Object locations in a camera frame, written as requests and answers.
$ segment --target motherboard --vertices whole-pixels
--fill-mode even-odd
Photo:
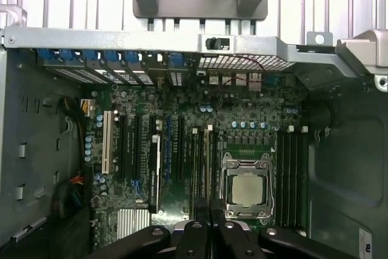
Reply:
[[[252,230],[303,225],[306,91],[293,75],[256,79],[87,88],[95,249],[150,224],[172,230],[198,198],[222,199],[226,219]]]

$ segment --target cpu socket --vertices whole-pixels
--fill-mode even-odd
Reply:
[[[226,218],[270,218],[273,214],[272,164],[268,153],[259,160],[222,159],[220,190]]]

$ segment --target pci slot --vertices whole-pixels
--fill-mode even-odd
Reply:
[[[133,149],[132,149],[132,179],[140,179],[140,163],[141,163],[141,127],[142,117],[139,115],[135,116],[133,121]]]
[[[161,136],[152,135],[149,161],[149,211],[151,214],[157,214],[159,210],[160,165]]]
[[[185,151],[185,133],[184,133],[184,117],[178,118],[178,148],[177,148],[177,163],[176,163],[176,180],[182,181],[184,171],[184,151]]]
[[[111,111],[104,112],[104,130],[102,131],[102,174],[109,174],[112,171],[113,155],[113,123],[114,114]]]
[[[126,115],[120,117],[120,153],[119,153],[119,175],[120,178],[130,177],[129,140],[128,140],[128,118]]]

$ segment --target white pci slot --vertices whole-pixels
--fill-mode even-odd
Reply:
[[[102,133],[102,174],[112,171],[114,114],[111,111],[104,112],[104,130]]]

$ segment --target sticker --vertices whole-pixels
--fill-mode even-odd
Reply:
[[[360,229],[360,258],[372,259],[372,234]]]

